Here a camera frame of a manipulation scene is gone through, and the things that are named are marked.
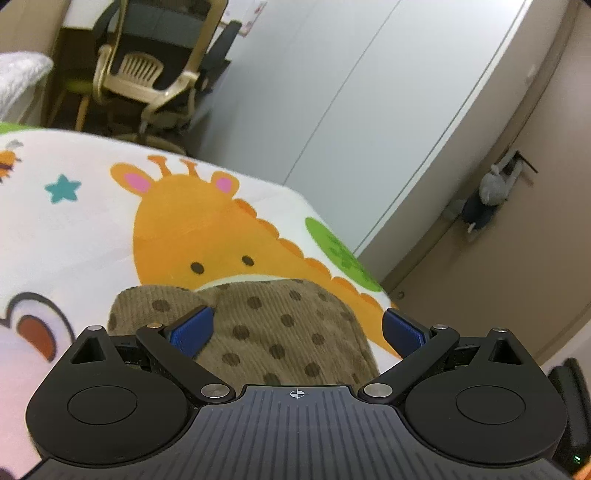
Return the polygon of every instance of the brown polka dot cloth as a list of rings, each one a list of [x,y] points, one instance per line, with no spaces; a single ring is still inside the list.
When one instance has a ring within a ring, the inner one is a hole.
[[[169,325],[200,305],[215,308],[214,333],[195,361],[236,392],[245,384],[350,384],[378,375],[350,308],[303,280],[225,284],[192,292],[142,286],[121,292],[111,308],[111,335]]]

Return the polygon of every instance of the folded cloth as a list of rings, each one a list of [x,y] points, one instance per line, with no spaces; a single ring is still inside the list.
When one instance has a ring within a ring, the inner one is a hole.
[[[378,375],[355,315],[335,296],[304,280],[241,282],[197,292],[141,286],[117,296],[111,335],[147,323],[169,325],[190,310],[215,308],[214,333],[195,361],[240,392],[255,385],[360,386]]]
[[[0,121],[29,87],[53,68],[51,58],[34,51],[0,53]]]

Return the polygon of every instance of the teal star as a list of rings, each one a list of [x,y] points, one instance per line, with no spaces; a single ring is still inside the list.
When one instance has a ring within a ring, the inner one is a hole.
[[[75,202],[78,200],[75,192],[80,185],[81,183],[79,181],[70,181],[62,174],[57,179],[57,182],[45,185],[45,189],[51,193],[52,203],[61,202],[63,199]]]

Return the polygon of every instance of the pink cartoon animal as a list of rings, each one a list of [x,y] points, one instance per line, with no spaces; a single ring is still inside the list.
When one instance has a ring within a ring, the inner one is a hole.
[[[25,410],[73,340],[61,310],[36,293],[14,296],[0,318],[0,480],[20,478],[39,462]]]

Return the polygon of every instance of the giraffe eye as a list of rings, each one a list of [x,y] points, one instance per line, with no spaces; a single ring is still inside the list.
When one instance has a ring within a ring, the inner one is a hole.
[[[191,270],[193,270],[197,275],[201,275],[203,272],[205,272],[205,268],[203,268],[203,265],[201,265],[199,262],[193,262],[191,264]]]

